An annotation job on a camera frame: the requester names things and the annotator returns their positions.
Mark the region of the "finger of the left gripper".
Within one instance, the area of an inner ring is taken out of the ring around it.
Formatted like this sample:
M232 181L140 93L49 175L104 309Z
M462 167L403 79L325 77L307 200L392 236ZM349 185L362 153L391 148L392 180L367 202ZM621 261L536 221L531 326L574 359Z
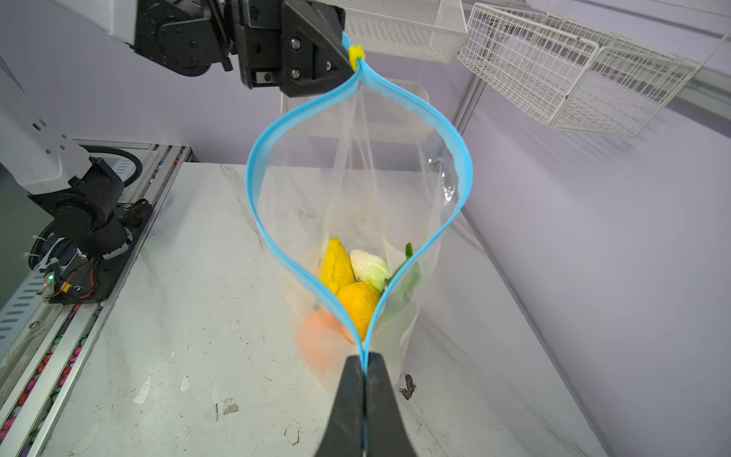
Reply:
M344 9L314 1L284 1L281 20L280 90L284 95L320 95L353 76L343 44Z

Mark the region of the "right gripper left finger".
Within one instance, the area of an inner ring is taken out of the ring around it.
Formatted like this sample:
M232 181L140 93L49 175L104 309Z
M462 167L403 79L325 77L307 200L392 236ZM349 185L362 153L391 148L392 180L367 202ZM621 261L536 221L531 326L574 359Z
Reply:
M361 359L346 358L316 457L364 455L365 384Z

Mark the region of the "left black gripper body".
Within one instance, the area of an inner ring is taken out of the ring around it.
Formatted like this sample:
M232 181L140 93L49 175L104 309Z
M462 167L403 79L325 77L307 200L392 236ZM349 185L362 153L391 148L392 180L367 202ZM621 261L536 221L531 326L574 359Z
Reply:
M281 84L280 1L139 1L134 51L188 77L236 58L249 89Z

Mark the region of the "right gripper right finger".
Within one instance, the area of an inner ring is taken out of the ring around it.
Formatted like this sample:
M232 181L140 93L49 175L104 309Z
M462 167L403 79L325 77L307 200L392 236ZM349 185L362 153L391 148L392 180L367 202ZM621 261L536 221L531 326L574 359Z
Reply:
M369 352L365 371L364 451L367 457L416 457L384 357Z

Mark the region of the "orange tangerine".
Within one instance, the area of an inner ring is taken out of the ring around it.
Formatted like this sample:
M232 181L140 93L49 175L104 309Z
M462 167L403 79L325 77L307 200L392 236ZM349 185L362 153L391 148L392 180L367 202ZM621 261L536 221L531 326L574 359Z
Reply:
M343 326L327 310L314 310L304 318L296 342L306 365L316 372L338 371L350 353Z

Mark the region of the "clear zip top bag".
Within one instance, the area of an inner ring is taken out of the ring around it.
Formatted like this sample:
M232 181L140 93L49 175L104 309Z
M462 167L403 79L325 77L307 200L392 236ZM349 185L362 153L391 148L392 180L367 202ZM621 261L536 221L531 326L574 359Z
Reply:
M472 160L439 110L377 74L349 39L343 44L353 76L289 110L258 138L247 162L247 201L281 272L295 341L310 312L327 310L350 343L346 358L381 354L397 380L441 239L470 195ZM394 273L364 341L320 280L332 238L348 256L353 249L377 255ZM384 319L388 297L415 263L422 283L403 310ZM343 369L306 367L327 390Z

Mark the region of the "yellow lemon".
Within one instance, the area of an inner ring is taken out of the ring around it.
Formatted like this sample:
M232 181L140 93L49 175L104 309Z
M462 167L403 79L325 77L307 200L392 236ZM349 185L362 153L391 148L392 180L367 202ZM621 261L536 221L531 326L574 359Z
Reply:
M337 294L337 298L346 309L362 341L367 337L380 297L381 293L378 289L365 282L349 284Z

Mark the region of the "yellow corn cob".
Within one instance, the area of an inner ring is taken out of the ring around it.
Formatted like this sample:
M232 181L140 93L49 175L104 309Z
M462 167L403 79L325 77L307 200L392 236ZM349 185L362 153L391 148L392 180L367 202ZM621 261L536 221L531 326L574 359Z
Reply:
M329 240L320 280L333 295L356 282L350 257L338 238Z

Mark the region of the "white radish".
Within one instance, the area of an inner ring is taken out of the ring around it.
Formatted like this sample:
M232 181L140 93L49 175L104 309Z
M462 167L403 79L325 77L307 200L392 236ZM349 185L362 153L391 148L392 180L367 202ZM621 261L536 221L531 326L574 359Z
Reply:
M390 272L386 261L377 255L353 249L350 252L350 263L355 279L367 282L380 293L383 293L393 280L394 273ZM382 313L383 318L386 319L403 310L411 302L422 280L421 268L415 263L402 277L399 289L388 297L388 304Z

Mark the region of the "white mesh two-tier shelf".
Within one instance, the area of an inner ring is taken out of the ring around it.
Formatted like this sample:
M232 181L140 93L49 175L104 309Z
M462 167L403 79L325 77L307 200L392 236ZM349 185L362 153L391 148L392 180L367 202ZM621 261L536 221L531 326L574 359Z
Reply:
M331 0L346 34L367 53L448 64L468 35L463 4L439 0Z

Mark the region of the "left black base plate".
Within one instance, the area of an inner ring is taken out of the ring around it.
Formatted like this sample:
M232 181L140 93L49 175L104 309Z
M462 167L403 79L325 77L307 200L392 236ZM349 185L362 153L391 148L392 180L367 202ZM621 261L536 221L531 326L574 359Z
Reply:
M29 269L42 276L44 300L62 305L106 300L141 241L152 210L146 199L119 203L114 215L126 230L126 240L116 251L97 256L87 255L69 238L56 233L53 223L45 226L26 253Z

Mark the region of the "aluminium front rail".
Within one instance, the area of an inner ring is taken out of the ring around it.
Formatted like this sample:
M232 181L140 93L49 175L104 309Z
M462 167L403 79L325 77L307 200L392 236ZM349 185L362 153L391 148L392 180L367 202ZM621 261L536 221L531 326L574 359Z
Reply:
M107 289L103 300L57 304L46 301L43 277L30 273L1 312L1 345L7 367L1 383L1 453L39 456L106 321L112 313L132 266L165 203L184 163L194 160L190 146L120 143L142 159L144 171L120 199L117 211L126 215L145 199L150 208L132 233L132 245L114 266L100 266L91 283Z

